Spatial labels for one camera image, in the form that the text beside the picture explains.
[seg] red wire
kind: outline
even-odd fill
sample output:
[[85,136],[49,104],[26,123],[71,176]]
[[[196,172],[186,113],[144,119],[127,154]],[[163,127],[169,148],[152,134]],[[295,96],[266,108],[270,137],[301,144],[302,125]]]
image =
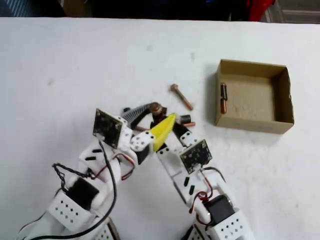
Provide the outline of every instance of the red wire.
[[104,166],[103,168],[100,169],[100,171],[97,172],[97,174],[95,175],[94,179],[96,179],[97,177],[99,177],[99,175],[107,168],[107,166]]
[[[57,196],[57,194],[58,194],[58,192],[59,192],[60,190],[61,190],[61,188],[59,188],[59,189],[55,192],[54,197]],[[28,222],[27,224],[23,225],[23,226],[20,228],[18,234],[19,234],[19,233],[22,231],[22,229],[24,229],[25,227],[27,227],[27,226],[29,226],[30,224],[34,224],[35,222],[39,221],[39,220],[45,215],[45,213],[46,213],[46,212],[44,212],[38,219],[36,219],[36,220],[34,220],[34,221],[31,221],[31,222]]]
[[200,196],[200,194],[204,194],[203,197],[200,197],[200,200],[201,200],[201,201],[206,201],[206,200],[208,199],[207,193],[206,193],[205,191],[198,191],[198,192],[195,194],[194,199],[193,199],[192,206],[191,206],[190,209],[189,209],[189,213],[190,213],[190,214],[192,214],[192,212],[194,211],[195,201],[196,201],[197,197]]
[[194,211],[194,205],[195,205],[195,201],[196,201],[197,197],[199,197],[200,200],[204,202],[204,201],[208,201],[208,200],[213,196],[213,194],[214,194],[214,189],[213,189],[213,187],[211,186],[209,180],[208,180],[207,177],[204,175],[204,173],[202,172],[201,169],[200,169],[200,172],[201,172],[201,174],[203,175],[204,180],[206,181],[207,185],[209,186],[211,192],[210,192],[210,195],[209,195],[209,196],[207,196],[207,192],[205,192],[205,191],[198,191],[198,192],[196,193],[196,195],[194,196],[194,199],[193,199],[192,206],[191,206],[191,208],[189,209],[189,213],[190,213],[190,214],[192,214],[192,212]]
[[24,229],[25,227],[27,227],[27,226],[29,226],[30,224],[33,224],[33,223],[39,221],[44,215],[45,215],[45,213],[43,213],[38,219],[36,219],[36,220],[34,220],[34,221],[31,221],[31,222],[28,222],[27,224],[23,225],[23,226],[20,228],[19,233],[20,233],[20,232],[22,231],[22,229]]
[[112,159],[115,159],[119,155],[123,156],[132,165],[131,170],[121,177],[121,180],[124,181],[131,176],[131,174],[133,173],[133,171],[136,167],[136,164],[135,164],[135,161],[131,157],[129,157],[128,155],[126,155],[122,152],[119,152],[119,153],[116,153],[115,155],[113,155]]
[[210,188],[211,193],[210,193],[210,195],[207,197],[207,199],[210,199],[210,198],[213,196],[213,194],[214,194],[214,189],[213,189],[213,187],[211,186],[209,180],[208,180],[207,177],[204,175],[204,173],[202,172],[201,169],[200,169],[200,173],[202,174],[202,176],[204,177],[204,180],[206,181],[207,185],[208,185],[209,188]]

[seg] bolt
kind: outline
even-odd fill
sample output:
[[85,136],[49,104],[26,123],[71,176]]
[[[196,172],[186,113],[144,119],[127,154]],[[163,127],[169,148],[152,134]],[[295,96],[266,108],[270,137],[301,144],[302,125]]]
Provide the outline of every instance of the bolt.
[[178,97],[183,101],[184,105],[191,111],[194,108],[192,107],[191,103],[186,99],[186,97],[179,91],[177,84],[172,84],[170,86],[170,90],[172,92],[175,92]]
[[194,121],[183,124],[183,126],[185,126],[185,127],[193,127],[195,125],[196,125],[196,123]]

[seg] yellow object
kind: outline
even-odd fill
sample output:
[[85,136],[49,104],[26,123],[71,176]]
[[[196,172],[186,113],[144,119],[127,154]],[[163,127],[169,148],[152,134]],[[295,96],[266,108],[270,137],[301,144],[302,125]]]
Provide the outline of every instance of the yellow object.
[[176,117],[177,114],[172,113],[155,127],[150,129],[150,133],[155,136],[155,141],[153,142],[153,151],[158,151],[165,143],[169,133],[174,127]]

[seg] black wire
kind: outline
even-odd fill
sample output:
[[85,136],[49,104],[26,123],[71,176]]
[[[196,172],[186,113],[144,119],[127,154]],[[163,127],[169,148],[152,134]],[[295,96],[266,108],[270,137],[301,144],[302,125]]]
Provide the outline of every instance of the black wire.
[[220,174],[223,181],[226,183],[224,176],[222,175],[221,171],[218,168],[216,168],[214,166],[207,166],[207,167],[202,168],[202,170],[215,170],[215,171],[217,171]]
[[109,168],[110,171],[110,175],[111,175],[111,179],[112,179],[112,184],[113,184],[113,201],[112,204],[109,208],[109,210],[106,212],[106,214],[100,219],[100,221],[98,221],[95,225],[93,225],[92,227],[88,228],[87,230],[78,232],[76,234],[72,234],[72,235],[65,235],[65,236],[57,236],[57,235],[45,235],[45,236],[36,236],[30,240],[41,240],[41,239],[75,239],[75,238],[79,238],[82,237],[83,235],[86,235],[88,233],[90,233],[92,230],[96,229],[101,223],[103,223],[107,217],[109,216],[109,214],[111,213],[112,209],[114,208],[115,204],[116,204],[116,200],[117,200],[117,185],[116,185],[116,180],[115,180],[115,176],[114,176],[114,172],[112,171],[110,162],[107,159],[107,155],[106,155],[106,151],[104,146],[102,145],[101,141],[99,140],[99,145],[102,148],[103,151],[103,156],[104,156],[104,161],[105,164],[107,165],[107,167]]
[[59,168],[62,168],[64,170],[67,170],[70,173],[76,174],[82,178],[91,178],[92,180],[96,178],[96,176],[94,175],[93,171],[89,168],[87,173],[82,173],[79,171],[76,171],[72,168],[66,167],[65,165],[62,165],[61,163],[54,163],[52,165],[52,167],[54,168],[56,174],[59,176],[59,178],[61,179],[61,189],[66,193],[67,189],[65,188],[66,186],[66,180],[65,180],[65,174],[63,172],[60,172]]

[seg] brown cardboard box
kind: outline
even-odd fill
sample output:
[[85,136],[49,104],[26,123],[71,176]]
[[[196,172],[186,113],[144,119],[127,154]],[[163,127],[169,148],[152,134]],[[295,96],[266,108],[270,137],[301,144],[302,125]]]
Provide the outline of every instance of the brown cardboard box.
[[[221,83],[226,113],[221,113]],[[283,65],[224,60],[217,70],[216,117],[219,127],[283,134],[295,123],[288,69]]]

